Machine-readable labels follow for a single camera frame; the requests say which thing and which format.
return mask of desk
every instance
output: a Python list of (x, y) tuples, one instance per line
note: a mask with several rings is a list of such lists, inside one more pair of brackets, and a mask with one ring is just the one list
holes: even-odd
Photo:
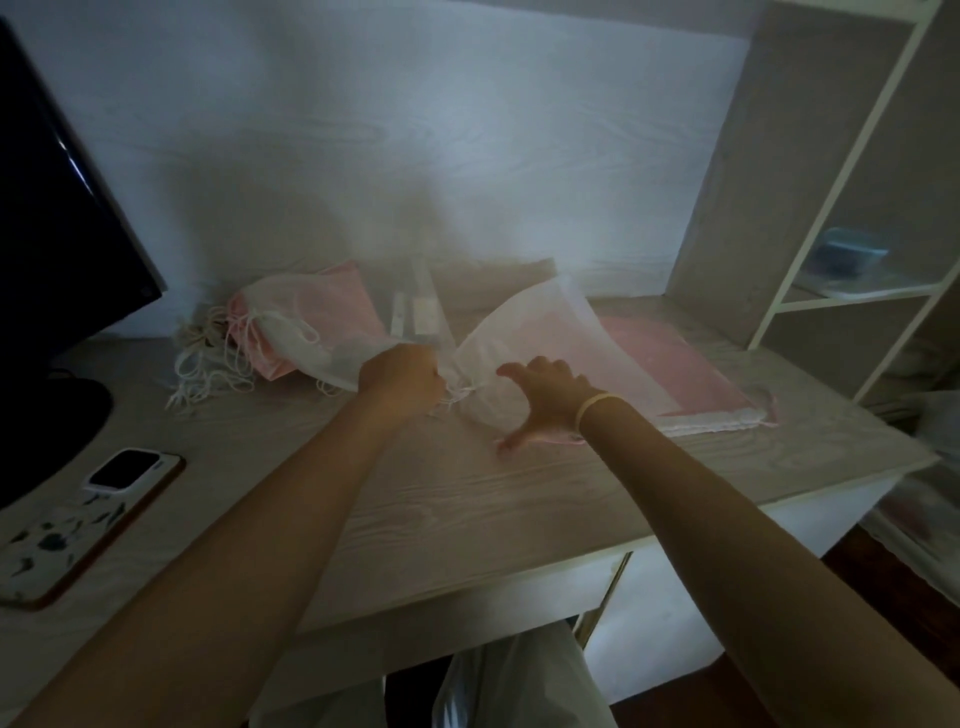
[[(764, 387), (776, 398), (778, 427), (678, 441), (760, 505), (892, 483), (935, 460), (776, 354), (742, 351), (666, 299), (594, 305), (601, 314), (672, 324), (734, 383)], [(188, 466), (57, 603), (36, 614), (0, 611), (0, 711), (29, 701), (348, 396), (326, 398), (311, 380), (291, 375), (248, 395), (212, 400), (184, 418), (163, 409), (169, 392), (157, 380), (171, 380), (171, 359), (165, 341), (90, 342), (71, 354), (79, 375), (110, 387), (115, 411), (73, 463), (0, 513), (0, 538), (11, 538), (120, 448), (175, 452)], [(530, 447), (504, 462), (495, 456), (494, 437), (447, 412), (421, 418), (397, 437), (364, 485), (260, 708), (592, 609), (621, 557), (655, 543), (589, 448)]]

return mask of brown phone edge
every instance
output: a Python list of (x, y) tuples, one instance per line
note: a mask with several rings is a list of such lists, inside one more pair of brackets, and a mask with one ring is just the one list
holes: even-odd
[(167, 489), (167, 486), (176, 480), (180, 473), (183, 472), (183, 469), (186, 468), (186, 460), (180, 455), (177, 455), (177, 457), (180, 460), (178, 461), (177, 465), (174, 466), (173, 470), (166, 474), (164, 478), (150, 490), (150, 493), (141, 498), (136, 505), (130, 509), (130, 511), (125, 513), (116, 523), (116, 525), (107, 533), (105, 533), (104, 537), (94, 544), (93, 548), (84, 554), (84, 557), (74, 564), (70, 571), (60, 578), (60, 581), (50, 588), (50, 591), (40, 598), (34, 599), (33, 601), (8, 601), (5, 599), (0, 599), (0, 606), (13, 607), (15, 609), (22, 609), (28, 612), (38, 612), (39, 610), (49, 607), (51, 604), (57, 601), (57, 599), (59, 599), (63, 593), (66, 592), (66, 590), (73, 586), (73, 583), (79, 579), (87, 569), (90, 568), (90, 565), (100, 557), (100, 554), (106, 551), (109, 546), (117, 540), (117, 537), (126, 531), (130, 524), (136, 521), (139, 515), (147, 509), (147, 506), (153, 503), (157, 496), (163, 493), (163, 491)]

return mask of desk drawer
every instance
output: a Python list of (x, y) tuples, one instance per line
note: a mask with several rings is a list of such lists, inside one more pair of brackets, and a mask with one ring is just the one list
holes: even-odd
[(622, 555), (511, 577), (298, 637), (257, 698), (268, 712), (595, 609)]

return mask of person's leg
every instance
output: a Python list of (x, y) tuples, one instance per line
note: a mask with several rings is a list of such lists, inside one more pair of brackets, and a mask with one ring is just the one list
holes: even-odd
[(616, 728), (566, 622), (453, 658), (434, 728)]
[(383, 680), (371, 680), (252, 718), (250, 728), (387, 728)]

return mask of white label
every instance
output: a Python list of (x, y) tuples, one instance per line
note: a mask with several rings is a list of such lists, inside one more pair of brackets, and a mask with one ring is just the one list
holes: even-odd
[(414, 332), (417, 336), (440, 333), (440, 302), (437, 299), (414, 299)]
[(403, 338), (403, 324), (407, 317), (407, 297), (403, 291), (394, 293), (394, 318), (390, 322), (390, 335), (395, 339)]

